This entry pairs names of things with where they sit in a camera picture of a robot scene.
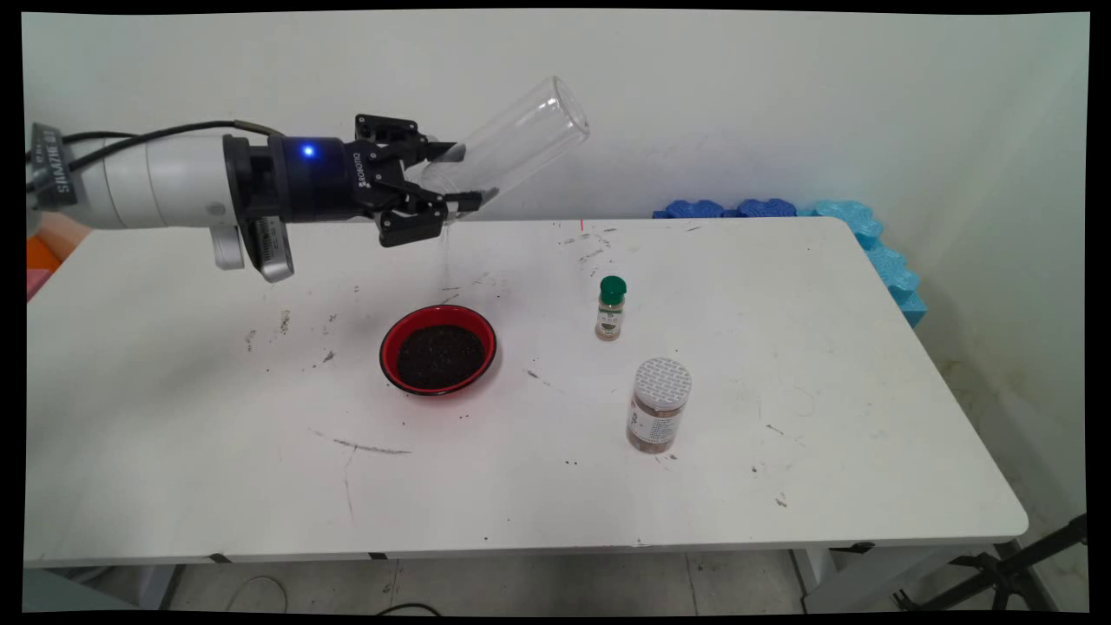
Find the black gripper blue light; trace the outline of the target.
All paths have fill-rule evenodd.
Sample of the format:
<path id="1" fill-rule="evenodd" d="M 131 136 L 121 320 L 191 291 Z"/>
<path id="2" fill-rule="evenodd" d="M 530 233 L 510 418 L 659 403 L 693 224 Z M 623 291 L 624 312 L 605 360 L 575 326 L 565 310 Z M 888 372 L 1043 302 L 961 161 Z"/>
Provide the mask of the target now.
<path id="1" fill-rule="evenodd" d="M 377 215 L 378 244 L 402 246 L 439 238 L 447 222 L 476 213 L 481 193 L 406 193 L 404 169 L 459 163 L 461 142 L 422 134 L 414 120 L 356 115 L 356 140 L 269 137 L 250 145 L 226 135 L 227 183 L 238 221 L 277 216 L 286 224 Z"/>

